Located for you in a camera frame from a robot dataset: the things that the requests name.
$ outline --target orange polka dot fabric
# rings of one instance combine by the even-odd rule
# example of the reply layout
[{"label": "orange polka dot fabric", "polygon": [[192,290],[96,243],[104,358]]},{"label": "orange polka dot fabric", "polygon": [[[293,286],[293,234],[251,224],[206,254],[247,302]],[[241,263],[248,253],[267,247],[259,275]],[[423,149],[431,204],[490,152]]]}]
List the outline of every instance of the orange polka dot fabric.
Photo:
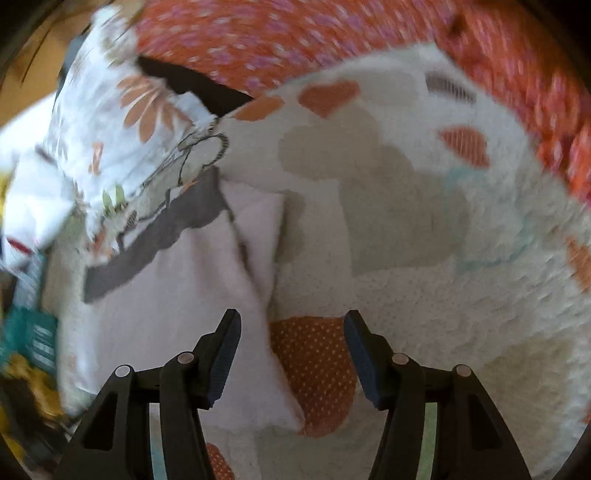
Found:
[{"label": "orange polka dot fabric", "polygon": [[292,317],[269,328],[273,352],[304,411],[300,433],[318,438],[335,431],[349,414],[357,382],[343,319]]},{"label": "orange polka dot fabric", "polygon": [[[591,96],[567,55],[517,0],[149,0],[146,55],[258,96],[290,78],[373,50],[435,41],[541,145],[538,156],[591,200]],[[578,183],[573,185],[573,178]]]},{"label": "orange polka dot fabric", "polygon": [[491,160],[486,154],[486,137],[470,127],[454,127],[439,131],[439,138],[474,168],[488,168]]},{"label": "orange polka dot fabric", "polygon": [[212,464],[213,474],[216,480],[235,480],[234,472],[226,463],[226,459],[220,453],[219,448],[211,443],[206,444],[209,462]]}]

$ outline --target white pillow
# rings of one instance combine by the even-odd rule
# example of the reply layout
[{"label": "white pillow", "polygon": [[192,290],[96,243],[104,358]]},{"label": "white pillow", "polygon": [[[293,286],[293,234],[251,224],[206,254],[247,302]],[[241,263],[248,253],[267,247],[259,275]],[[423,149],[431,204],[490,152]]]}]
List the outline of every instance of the white pillow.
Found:
[{"label": "white pillow", "polygon": [[226,430],[303,427],[269,339],[267,307],[283,197],[224,182],[208,168],[110,263],[87,270],[76,349],[78,386],[96,393],[119,365],[164,365],[215,330],[227,308],[242,336],[222,398],[200,411]]},{"label": "white pillow", "polygon": [[136,66],[135,31],[119,9],[93,16],[53,111],[44,149],[70,177],[93,238],[103,213],[125,206],[197,127],[163,80]]},{"label": "white pillow", "polygon": [[42,142],[47,135],[56,93],[31,105],[0,130],[0,170],[12,171],[21,153]]},{"label": "white pillow", "polygon": [[20,268],[47,248],[74,206],[72,182],[35,150],[21,152],[4,203],[4,266]]}]

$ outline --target metal screw head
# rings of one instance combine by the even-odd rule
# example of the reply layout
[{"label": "metal screw head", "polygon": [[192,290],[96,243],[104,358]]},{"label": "metal screw head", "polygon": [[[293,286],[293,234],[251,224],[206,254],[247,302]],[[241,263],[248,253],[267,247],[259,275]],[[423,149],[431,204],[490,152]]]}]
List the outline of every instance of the metal screw head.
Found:
[{"label": "metal screw head", "polygon": [[397,365],[406,365],[408,363],[408,356],[404,353],[395,353],[392,361]]},{"label": "metal screw head", "polygon": [[191,363],[194,358],[195,356],[191,352],[183,352],[177,357],[177,361],[185,365]]},{"label": "metal screw head", "polygon": [[467,365],[458,365],[456,367],[456,372],[460,377],[469,377],[472,375],[472,369]]},{"label": "metal screw head", "polygon": [[115,370],[115,375],[117,375],[117,377],[119,378],[123,378],[127,377],[127,375],[129,375],[129,372],[131,372],[131,369],[128,365],[121,365],[117,367],[117,370]]}]

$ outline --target floral pillowcase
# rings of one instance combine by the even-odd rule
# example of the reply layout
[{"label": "floral pillowcase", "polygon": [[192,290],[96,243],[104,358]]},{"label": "floral pillowcase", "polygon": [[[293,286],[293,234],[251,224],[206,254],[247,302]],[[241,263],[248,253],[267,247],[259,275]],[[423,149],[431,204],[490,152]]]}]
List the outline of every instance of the floral pillowcase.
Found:
[{"label": "floral pillowcase", "polygon": [[178,143],[214,120],[191,93],[171,92],[135,64],[136,36],[115,7],[98,10],[56,100],[43,148],[74,181],[92,239],[174,156]]}]

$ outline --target teal fabric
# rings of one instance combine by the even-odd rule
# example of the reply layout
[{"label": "teal fabric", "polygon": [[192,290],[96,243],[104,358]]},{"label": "teal fabric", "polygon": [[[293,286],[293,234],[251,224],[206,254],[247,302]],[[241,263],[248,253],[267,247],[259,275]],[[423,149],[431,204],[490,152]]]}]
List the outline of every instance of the teal fabric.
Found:
[{"label": "teal fabric", "polygon": [[57,319],[38,310],[13,307],[6,318],[0,342],[0,365],[20,353],[29,363],[56,376]]}]

